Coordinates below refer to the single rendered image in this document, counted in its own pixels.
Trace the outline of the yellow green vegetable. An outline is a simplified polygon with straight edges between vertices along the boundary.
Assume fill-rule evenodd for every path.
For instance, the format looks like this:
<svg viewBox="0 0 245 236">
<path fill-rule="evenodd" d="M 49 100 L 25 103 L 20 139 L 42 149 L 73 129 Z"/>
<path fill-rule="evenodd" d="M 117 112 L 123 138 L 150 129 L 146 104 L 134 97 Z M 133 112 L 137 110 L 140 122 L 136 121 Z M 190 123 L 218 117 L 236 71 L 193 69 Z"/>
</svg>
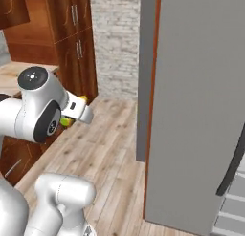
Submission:
<svg viewBox="0 0 245 236">
<path fill-rule="evenodd" d="M 87 96 L 80 96 L 80 98 L 84 99 L 85 101 L 88 100 Z M 71 118 L 67 118 L 67 117 L 62 117 L 60 119 L 60 124 L 64 127 L 69 127 L 72 125 L 73 120 Z"/>
</svg>

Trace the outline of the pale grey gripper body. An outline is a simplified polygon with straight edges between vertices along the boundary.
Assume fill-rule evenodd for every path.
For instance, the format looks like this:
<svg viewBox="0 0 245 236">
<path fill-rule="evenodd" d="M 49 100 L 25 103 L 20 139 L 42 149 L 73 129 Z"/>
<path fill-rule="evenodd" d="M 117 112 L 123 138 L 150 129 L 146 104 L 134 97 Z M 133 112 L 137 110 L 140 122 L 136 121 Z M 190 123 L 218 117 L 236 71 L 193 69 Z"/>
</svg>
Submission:
<svg viewBox="0 0 245 236">
<path fill-rule="evenodd" d="M 92 122 L 93 117 L 94 113 L 92 108 L 90 106 L 85 106 L 84 111 L 78 120 L 83 123 L 90 124 Z"/>
</svg>

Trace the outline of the tall brown wooden cupboard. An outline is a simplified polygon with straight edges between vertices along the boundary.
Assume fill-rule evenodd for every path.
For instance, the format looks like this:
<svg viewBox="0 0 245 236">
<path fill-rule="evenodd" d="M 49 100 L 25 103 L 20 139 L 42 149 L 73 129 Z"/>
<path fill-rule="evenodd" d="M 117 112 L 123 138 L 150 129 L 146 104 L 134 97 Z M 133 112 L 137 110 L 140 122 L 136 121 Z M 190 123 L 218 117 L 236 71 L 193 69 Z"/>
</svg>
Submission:
<svg viewBox="0 0 245 236">
<path fill-rule="evenodd" d="M 91 0 L 25 0 L 30 21 L 4 30 L 11 60 L 55 65 L 63 86 L 98 96 Z"/>
</svg>

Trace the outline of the grey fridge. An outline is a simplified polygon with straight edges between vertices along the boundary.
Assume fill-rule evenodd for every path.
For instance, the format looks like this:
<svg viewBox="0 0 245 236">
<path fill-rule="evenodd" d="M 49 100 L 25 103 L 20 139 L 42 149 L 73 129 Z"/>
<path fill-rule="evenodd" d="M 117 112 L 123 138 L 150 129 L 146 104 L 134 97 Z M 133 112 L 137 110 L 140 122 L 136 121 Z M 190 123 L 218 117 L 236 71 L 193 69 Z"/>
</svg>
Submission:
<svg viewBox="0 0 245 236">
<path fill-rule="evenodd" d="M 145 162 L 155 0 L 140 2 L 136 158 Z M 245 123 L 245 0 L 161 0 L 145 220 L 245 236 L 245 154 L 216 195 Z"/>
</svg>

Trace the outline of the brown wooden drawer front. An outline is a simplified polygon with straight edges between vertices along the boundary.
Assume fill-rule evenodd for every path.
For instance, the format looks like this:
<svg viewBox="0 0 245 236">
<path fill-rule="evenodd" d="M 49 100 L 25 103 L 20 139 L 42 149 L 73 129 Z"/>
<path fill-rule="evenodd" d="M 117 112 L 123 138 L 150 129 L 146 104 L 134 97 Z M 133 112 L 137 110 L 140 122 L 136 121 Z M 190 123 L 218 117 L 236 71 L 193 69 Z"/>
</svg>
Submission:
<svg viewBox="0 0 245 236">
<path fill-rule="evenodd" d="M 48 137 L 44 143 L 4 137 L 0 157 L 0 172 L 5 176 L 9 169 L 21 159 L 22 162 L 6 178 L 11 185 L 16 185 L 63 131 L 64 128 L 58 125 L 56 132 Z"/>
</svg>

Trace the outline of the brown wooden fridge side panel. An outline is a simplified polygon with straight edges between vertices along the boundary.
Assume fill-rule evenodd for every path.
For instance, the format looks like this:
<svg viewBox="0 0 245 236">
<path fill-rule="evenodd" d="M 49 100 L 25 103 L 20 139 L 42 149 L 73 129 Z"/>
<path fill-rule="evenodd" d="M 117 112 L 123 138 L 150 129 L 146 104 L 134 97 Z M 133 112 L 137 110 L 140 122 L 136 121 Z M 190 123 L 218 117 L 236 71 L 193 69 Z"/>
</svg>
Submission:
<svg viewBox="0 0 245 236">
<path fill-rule="evenodd" d="M 148 116 L 148 124 L 147 124 L 147 143 L 146 143 L 146 150 L 145 150 L 145 192 L 144 192 L 144 208 L 143 208 L 144 220 L 145 220 L 145 212 L 146 212 L 147 181 L 148 181 L 149 154 L 150 154 L 151 129 L 152 129 L 152 117 L 153 117 L 153 102 L 154 102 L 160 14 L 161 14 L 161 0 L 155 0 L 155 22 L 154 22 L 153 54 L 152 54 L 153 59 L 152 59 L 152 66 L 151 66 L 151 81 L 150 81 L 151 85 L 150 85 L 150 97 L 149 97 L 149 116 Z"/>
</svg>

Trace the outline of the brown wooden wall cupboard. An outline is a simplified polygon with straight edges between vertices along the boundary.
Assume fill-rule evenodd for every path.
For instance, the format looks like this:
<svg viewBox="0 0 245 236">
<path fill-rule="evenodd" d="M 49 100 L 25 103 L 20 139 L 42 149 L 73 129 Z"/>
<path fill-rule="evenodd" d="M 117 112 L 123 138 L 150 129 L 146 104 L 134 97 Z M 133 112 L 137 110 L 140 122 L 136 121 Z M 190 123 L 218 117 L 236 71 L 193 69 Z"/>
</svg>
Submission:
<svg viewBox="0 0 245 236">
<path fill-rule="evenodd" d="M 25 0 L 0 0 L 0 30 L 30 21 Z"/>
</svg>

